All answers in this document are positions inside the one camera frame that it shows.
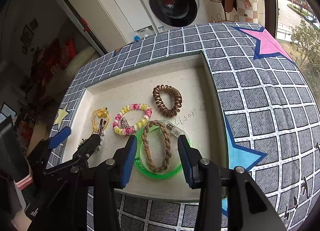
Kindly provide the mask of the silver metal hair clip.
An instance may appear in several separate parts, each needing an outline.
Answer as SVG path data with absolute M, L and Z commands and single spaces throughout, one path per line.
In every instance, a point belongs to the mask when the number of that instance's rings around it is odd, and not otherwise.
M 104 136 L 104 125 L 105 124 L 106 124 L 106 121 L 104 119 L 101 119 L 100 122 L 99 122 L 98 131 L 93 130 L 92 135 L 88 139 L 84 139 L 83 138 L 81 140 L 80 144 L 78 145 L 77 150 L 82 148 L 93 135 L 99 135 L 100 143 L 97 145 L 97 147 L 94 150 L 94 152 L 97 153 L 101 149 L 101 146 L 102 146 L 102 140 L 103 140 L 103 136 Z

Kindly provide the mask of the green transparent bangle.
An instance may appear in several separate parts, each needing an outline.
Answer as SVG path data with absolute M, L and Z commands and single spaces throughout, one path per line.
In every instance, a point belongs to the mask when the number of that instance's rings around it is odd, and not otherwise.
M 155 179 L 170 178 L 182 170 L 177 139 L 185 135 L 168 120 L 151 120 L 137 134 L 135 165 L 144 175 Z

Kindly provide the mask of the pink crystal brooch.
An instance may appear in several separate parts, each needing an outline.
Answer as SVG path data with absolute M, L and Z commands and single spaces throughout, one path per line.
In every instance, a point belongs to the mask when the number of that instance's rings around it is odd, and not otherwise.
M 125 117 L 122 117 L 120 119 L 120 124 L 122 126 L 123 129 L 123 135 L 130 135 L 132 134 L 132 128 L 131 126 L 128 124 L 128 121 Z

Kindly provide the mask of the green jewelry tray box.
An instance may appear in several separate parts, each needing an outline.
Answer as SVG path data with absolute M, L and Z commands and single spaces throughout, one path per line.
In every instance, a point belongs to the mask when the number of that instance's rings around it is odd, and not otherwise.
M 156 86 L 168 85 L 182 96 L 176 116 L 165 117 L 153 99 Z M 93 131 L 93 111 L 107 108 L 110 122 L 104 131 L 100 149 L 89 159 L 90 167 L 111 158 L 127 143 L 127 136 L 115 133 L 114 120 L 121 109 L 131 104 L 145 104 L 152 109 L 149 130 L 136 132 L 139 140 L 135 164 L 124 193 L 142 198 L 175 202 L 196 202 L 198 189 L 185 181 L 177 147 L 177 137 L 184 134 L 190 146 L 217 165 L 228 164 L 228 148 L 223 113 L 210 67 L 200 51 L 158 63 L 129 69 L 100 83 L 86 87 L 72 116 L 71 135 L 67 138 L 62 161 L 72 158 L 80 142 Z

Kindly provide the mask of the cream sofa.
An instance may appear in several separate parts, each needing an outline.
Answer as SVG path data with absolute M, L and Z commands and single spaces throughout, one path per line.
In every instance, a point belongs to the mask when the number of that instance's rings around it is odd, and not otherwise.
M 99 54 L 92 46 L 81 50 L 65 69 L 58 71 L 53 76 L 53 79 L 46 88 L 46 95 L 53 97 L 66 91 L 75 78 L 76 73 L 95 58 L 99 58 Z

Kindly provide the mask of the red cushion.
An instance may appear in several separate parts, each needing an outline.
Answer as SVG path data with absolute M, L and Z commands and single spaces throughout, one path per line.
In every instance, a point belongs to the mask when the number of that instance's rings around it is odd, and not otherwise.
M 68 37 L 64 43 L 58 38 L 54 39 L 42 57 L 43 84 L 48 84 L 59 70 L 64 70 L 76 54 L 73 36 Z

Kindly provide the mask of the white tall cabinet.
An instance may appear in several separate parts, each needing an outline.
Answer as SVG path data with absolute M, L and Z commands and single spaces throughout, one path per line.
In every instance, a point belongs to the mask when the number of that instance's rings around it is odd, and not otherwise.
M 141 0 L 68 0 L 107 51 L 129 44 L 140 30 L 152 31 Z

